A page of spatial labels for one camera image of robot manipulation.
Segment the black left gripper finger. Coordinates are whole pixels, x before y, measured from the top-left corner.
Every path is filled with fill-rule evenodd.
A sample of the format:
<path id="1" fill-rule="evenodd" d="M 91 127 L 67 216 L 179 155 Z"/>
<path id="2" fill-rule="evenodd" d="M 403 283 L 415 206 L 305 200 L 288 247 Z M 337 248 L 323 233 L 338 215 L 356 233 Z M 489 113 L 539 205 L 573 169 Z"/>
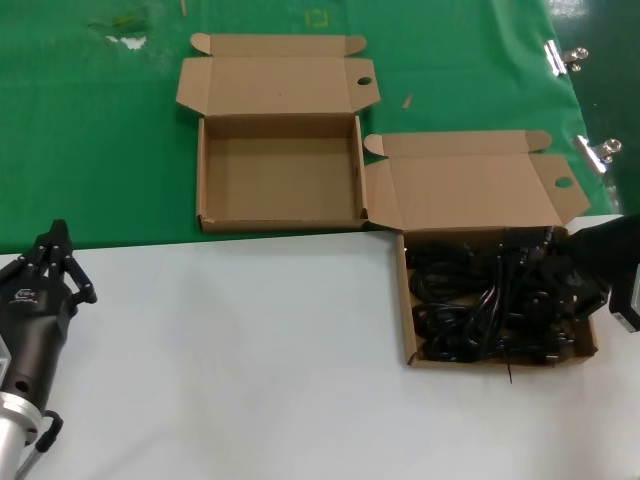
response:
<path id="1" fill-rule="evenodd" d="M 4 266 L 1 271 L 1 284 L 21 277 L 40 274 L 46 265 L 51 248 L 53 229 L 36 237 L 30 249 Z"/>
<path id="2" fill-rule="evenodd" d="M 96 303 L 95 287 L 73 256 L 73 245 L 66 221 L 62 219 L 54 220 L 50 234 L 49 279 L 63 284 L 65 276 L 68 275 L 78 289 L 76 293 L 71 295 L 72 303 L 74 305 Z"/>

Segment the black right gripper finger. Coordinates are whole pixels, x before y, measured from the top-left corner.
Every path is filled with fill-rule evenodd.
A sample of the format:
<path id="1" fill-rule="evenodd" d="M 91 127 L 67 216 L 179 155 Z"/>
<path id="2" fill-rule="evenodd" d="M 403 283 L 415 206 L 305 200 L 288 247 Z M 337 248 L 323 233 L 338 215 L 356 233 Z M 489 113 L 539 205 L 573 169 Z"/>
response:
<path id="1" fill-rule="evenodd" d="M 573 312 L 576 318 L 587 318 L 606 304 L 608 287 L 598 282 L 587 282 L 572 288 Z"/>
<path id="2" fill-rule="evenodd" d="M 542 279 L 552 286 L 585 285 L 572 259 L 558 252 L 552 252 L 542 259 Z"/>

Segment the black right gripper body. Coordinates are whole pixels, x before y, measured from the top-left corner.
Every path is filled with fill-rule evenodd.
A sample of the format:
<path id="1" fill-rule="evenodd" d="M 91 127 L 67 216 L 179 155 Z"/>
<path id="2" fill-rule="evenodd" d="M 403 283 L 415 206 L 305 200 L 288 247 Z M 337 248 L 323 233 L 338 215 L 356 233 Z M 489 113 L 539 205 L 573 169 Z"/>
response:
<path id="1" fill-rule="evenodd" d="M 639 215 L 579 230 L 569 238 L 569 252 L 613 291 L 633 291 L 639 267 Z"/>

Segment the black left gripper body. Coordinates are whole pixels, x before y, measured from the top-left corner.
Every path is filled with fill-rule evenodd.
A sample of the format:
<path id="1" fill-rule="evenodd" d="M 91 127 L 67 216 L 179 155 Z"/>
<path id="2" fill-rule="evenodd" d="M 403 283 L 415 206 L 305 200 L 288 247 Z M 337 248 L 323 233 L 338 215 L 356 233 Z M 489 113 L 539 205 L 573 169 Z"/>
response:
<path id="1" fill-rule="evenodd" d="M 1 390 L 30 403 L 46 403 L 77 308 L 71 289 L 46 277 L 1 287 L 1 337 L 11 361 Z"/>

